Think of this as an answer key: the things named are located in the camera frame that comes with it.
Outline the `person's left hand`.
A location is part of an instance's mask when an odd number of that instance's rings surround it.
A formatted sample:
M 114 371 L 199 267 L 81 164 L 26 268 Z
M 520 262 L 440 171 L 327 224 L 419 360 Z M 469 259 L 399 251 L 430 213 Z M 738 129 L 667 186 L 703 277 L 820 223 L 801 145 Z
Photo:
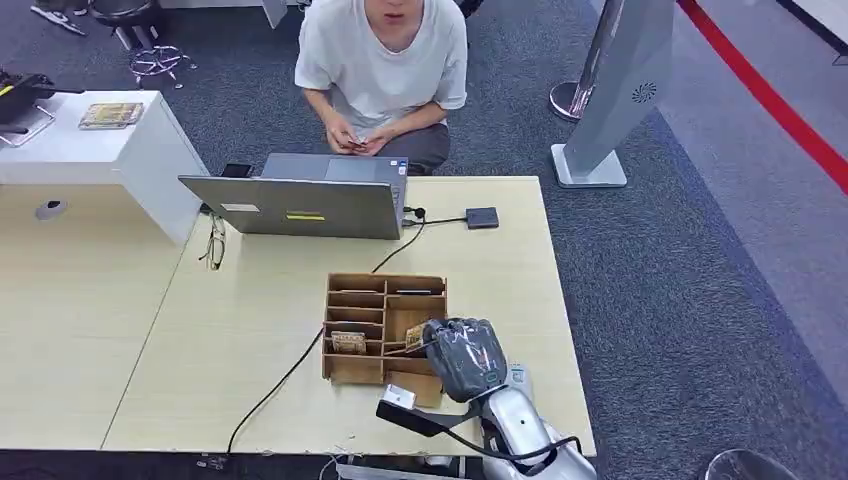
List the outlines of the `person's left hand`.
M 375 156 L 394 137 L 395 133 L 390 128 L 377 129 L 354 146 L 354 153 L 361 156 Z

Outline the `person's right hand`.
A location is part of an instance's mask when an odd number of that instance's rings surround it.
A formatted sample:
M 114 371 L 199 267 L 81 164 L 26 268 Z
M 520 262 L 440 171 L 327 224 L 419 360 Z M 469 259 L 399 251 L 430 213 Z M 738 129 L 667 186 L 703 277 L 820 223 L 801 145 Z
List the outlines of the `person's right hand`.
M 326 124 L 327 142 L 331 150 L 338 154 L 358 154 L 362 145 L 358 142 L 352 128 L 345 124 Z

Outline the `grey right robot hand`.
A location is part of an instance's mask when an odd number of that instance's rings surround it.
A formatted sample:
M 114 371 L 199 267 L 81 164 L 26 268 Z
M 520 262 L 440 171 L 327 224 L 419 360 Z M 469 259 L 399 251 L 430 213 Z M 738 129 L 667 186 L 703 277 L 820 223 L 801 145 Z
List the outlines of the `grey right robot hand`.
M 467 403 L 505 384 L 506 357 L 489 320 L 431 319 L 422 339 L 430 368 L 455 402 Z

